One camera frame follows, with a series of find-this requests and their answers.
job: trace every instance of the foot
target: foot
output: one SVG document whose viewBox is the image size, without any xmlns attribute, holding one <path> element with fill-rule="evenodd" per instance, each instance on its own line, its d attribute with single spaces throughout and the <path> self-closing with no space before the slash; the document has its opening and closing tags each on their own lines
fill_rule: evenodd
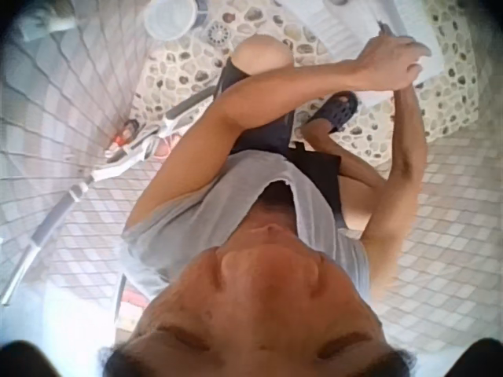
<svg viewBox="0 0 503 377">
<path fill-rule="evenodd" d="M 320 137 L 329 137 L 332 130 L 332 124 L 323 118 L 311 120 L 299 128 L 300 134 L 305 141 L 318 139 Z"/>
<path fill-rule="evenodd" d="M 303 129 L 322 128 L 323 131 L 317 130 L 319 134 L 332 134 L 340 131 L 344 124 L 346 124 L 358 110 L 358 99 L 352 92 L 340 92 L 331 96 L 307 121 Z"/>
</svg>

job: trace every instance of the t-shirt sleeve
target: t-shirt sleeve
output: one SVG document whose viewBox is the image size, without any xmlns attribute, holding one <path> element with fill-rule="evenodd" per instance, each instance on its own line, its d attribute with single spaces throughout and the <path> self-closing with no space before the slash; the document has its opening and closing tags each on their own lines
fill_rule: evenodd
<svg viewBox="0 0 503 377">
<path fill-rule="evenodd" d="M 195 210 L 213 184 L 171 200 L 156 209 L 145 220 L 123 232 L 119 259 L 127 279 L 145 296 L 155 298 L 170 282 L 177 254 L 180 221 Z"/>
<path fill-rule="evenodd" d="M 368 302 L 370 300 L 370 269 L 363 243 L 341 233 L 337 241 L 339 252 L 336 262 L 349 275 L 361 297 Z"/>
</svg>

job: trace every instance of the hand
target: hand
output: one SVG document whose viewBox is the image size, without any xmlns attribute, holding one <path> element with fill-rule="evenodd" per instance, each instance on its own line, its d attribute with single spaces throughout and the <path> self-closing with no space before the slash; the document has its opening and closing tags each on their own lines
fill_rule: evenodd
<svg viewBox="0 0 503 377">
<path fill-rule="evenodd" d="M 430 49 L 410 37 L 390 35 L 384 25 L 378 37 L 369 40 L 355 64 L 363 90 L 400 90 L 413 83 L 422 67 L 420 57 L 430 57 Z"/>
</svg>

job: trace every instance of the dark shorts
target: dark shorts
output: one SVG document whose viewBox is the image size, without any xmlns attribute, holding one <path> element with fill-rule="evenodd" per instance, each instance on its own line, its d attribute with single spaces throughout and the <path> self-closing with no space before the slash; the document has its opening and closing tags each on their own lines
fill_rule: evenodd
<svg viewBox="0 0 503 377">
<path fill-rule="evenodd" d="M 215 98 L 236 82 L 249 76 L 237 68 L 231 59 L 228 59 L 218 80 Z M 295 111 L 289 112 L 264 126 L 244 131 L 237 139 L 230 154 L 252 149 L 283 155 L 312 180 L 320 190 L 332 208 L 337 227 L 346 228 L 339 191 L 340 157 L 306 151 L 302 143 L 296 143 L 295 148 L 289 148 L 294 114 Z"/>
</svg>

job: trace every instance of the pebble mosaic floor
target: pebble mosaic floor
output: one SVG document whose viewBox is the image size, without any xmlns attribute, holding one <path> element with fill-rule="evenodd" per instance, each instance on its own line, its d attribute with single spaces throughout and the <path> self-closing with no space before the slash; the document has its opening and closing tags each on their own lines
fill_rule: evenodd
<svg viewBox="0 0 503 377">
<path fill-rule="evenodd" d="M 445 58 L 443 74 L 417 87 L 428 141 L 451 134 L 478 119 L 475 57 L 465 11 L 455 0 L 424 0 Z M 145 65 L 130 116 L 159 122 L 174 104 L 216 81 L 230 52 L 247 37 L 272 35 L 287 44 L 297 65 L 334 59 L 306 27 L 274 0 L 210 0 L 206 25 L 153 51 Z M 302 124 L 321 105 L 311 101 L 297 110 Z M 390 157 L 393 100 L 358 114 L 334 139 L 377 166 Z"/>
</svg>

